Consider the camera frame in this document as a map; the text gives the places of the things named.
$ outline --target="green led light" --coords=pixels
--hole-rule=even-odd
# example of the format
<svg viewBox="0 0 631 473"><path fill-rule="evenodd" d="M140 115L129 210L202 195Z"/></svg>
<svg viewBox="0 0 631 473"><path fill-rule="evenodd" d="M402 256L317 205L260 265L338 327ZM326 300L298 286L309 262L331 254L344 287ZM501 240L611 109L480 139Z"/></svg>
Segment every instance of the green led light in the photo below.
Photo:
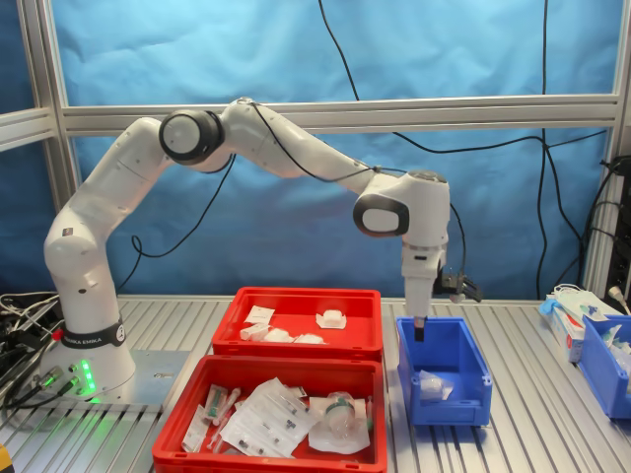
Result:
<svg viewBox="0 0 631 473"><path fill-rule="evenodd" d="M88 361L82 360L81 366L83 367L83 376L85 377L86 382L88 383L88 387L89 387L89 389L86 389L84 391L84 394L90 394L97 390L97 385L95 384L93 380L92 372L90 371L90 364L88 363Z"/></svg>

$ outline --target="plastic tube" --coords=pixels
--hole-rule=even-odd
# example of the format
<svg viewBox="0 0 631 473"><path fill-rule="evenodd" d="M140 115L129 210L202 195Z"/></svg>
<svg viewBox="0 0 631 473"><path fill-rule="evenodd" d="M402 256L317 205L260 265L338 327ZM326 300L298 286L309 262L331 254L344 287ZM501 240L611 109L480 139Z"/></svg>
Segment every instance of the plastic tube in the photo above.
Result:
<svg viewBox="0 0 631 473"><path fill-rule="evenodd" d="M230 410L230 408L233 407L233 404L237 402L237 399L239 399L239 396L241 396L241 389L239 387L236 387L235 389L233 389L233 392L230 393L230 397L228 398L226 403L222 406L222 408L217 413L217 417L213 419L213 424L215 426L218 426L219 424L222 423L222 419L224 418L226 413Z"/></svg>

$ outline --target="aluminum frame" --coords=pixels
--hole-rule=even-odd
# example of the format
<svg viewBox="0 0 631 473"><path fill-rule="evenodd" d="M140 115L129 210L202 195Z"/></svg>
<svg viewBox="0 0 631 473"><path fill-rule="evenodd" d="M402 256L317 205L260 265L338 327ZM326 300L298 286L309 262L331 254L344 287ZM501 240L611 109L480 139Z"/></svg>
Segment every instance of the aluminum frame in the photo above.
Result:
<svg viewBox="0 0 631 473"><path fill-rule="evenodd" d="M501 96L394 101L334 101L272 103L270 107L312 133L382 133L500 128L609 127L605 160L631 151L631 131L626 117L631 48L629 5L624 0L614 90L603 95ZM221 112L225 104L70 106L68 104L50 0L17 0L25 49L34 86L35 105L48 110L49 130L43 122L5 128L7 146L21 140L44 139L44 150L55 208L59 210L81 183L73 136L117 136L141 116L161 118L178 108ZM37 131L22 138L21 133ZM603 198L619 201L621 180L614 178ZM613 232L617 209L602 206L596 225ZM605 235L592 238L585 284L600 296L608 272L611 241Z"/></svg>
<svg viewBox="0 0 631 473"><path fill-rule="evenodd" d="M0 115L0 152L53 136L56 136L56 123L48 107Z"/></svg>

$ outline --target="white box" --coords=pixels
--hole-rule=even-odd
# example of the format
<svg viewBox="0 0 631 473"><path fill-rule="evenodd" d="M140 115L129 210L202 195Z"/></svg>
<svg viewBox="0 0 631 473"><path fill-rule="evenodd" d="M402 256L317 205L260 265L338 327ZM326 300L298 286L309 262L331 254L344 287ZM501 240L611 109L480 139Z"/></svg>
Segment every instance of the white box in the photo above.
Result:
<svg viewBox="0 0 631 473"><path fill-rule="evenodd" d="M561 346L568 362L578 363L583 353L583 339L585 338L583 321L577 320L559 306L543 316L550 324L554 338Z"/></svg>

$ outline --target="paper label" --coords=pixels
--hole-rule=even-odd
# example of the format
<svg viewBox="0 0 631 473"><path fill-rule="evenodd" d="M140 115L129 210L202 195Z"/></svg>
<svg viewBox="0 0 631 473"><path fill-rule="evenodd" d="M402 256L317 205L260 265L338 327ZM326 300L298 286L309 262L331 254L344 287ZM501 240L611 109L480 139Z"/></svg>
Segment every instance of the paper label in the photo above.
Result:
<svg viewBox="0 0 631 473"><path fill-rule="evenodd" d="M307 397L307 393L305 392L305 390L301 387L289 387L288 388L292 394L294 394L296 397Z"/></svg>
<svg viewBox="0 0 631 473"><path fill-rule="evenodd" d="M272 318L274 314L273 308L265 308L259 307L258 305L253 305L245 323L264 323L265 325L269 325L269 320Z"/></svg>

